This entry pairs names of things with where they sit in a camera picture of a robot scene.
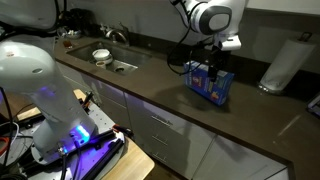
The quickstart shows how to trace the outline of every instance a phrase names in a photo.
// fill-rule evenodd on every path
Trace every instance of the white wall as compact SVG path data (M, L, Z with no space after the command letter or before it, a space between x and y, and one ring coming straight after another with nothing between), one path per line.
M130 31L170 41L179 41L186 28L169 0L69 0L69 8L95 12L98 22L117 25L121 21ZM298 38L304 31L314 33L320 42L320 17L246 10L240 24L243 47L233 54L272 62L287 38ZM204 38L191 33L186 44ZM318 46L302 69L320 74Z

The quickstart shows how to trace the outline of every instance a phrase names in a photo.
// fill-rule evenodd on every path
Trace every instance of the kitchen sink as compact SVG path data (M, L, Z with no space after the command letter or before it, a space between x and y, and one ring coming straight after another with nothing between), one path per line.
M85 47L72 50L67 54L78 59L87 61L91 64L96 64L96 60L92 56L93 51L97 49L108 49L113 56L112 63L106 65L106 70L112 71L121 75L128 75L138 69L143 64L147 63L152 57L148 54L130 50L127 47L121 47L107 42L95 42Z

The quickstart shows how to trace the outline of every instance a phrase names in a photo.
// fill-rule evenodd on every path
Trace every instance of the cardboard box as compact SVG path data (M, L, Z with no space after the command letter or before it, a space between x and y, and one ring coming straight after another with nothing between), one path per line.
M198 65L198 62L191 61L191 69L194 69ZM184 64L185 71L187 71L188 68L189 63ZM219 71L217 80L212 82L210 78L207 77L208 69L209 67L207 65L202 64L195 71L186 74L185 84L200 95L220 106L228 97L234 74L225 71Z

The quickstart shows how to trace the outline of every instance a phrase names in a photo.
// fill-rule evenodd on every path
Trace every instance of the wooden table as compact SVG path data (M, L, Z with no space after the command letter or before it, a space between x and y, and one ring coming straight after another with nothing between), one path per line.
M85 99L81 90L74 90L77 98ZM40 114L38 108L19 114L19 120ZM124 153L118 163L102 179L140 180L144 179L154 167L154 162L131 139L126 138Z

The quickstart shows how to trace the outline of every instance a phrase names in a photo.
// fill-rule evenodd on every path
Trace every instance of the kitchen counter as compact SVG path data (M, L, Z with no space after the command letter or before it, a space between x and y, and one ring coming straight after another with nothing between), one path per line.
M81 38L72 43L75 49L96 41L99 39ZM294 174L292 178L320 179L320 120L305 111L306 102L266 95L254 86L234 81L227 102L218 107L185 86L183 77L167 67L163 54L142 50L153 58L132 74L121 76L67 51L59 40L56 60L284 163Z

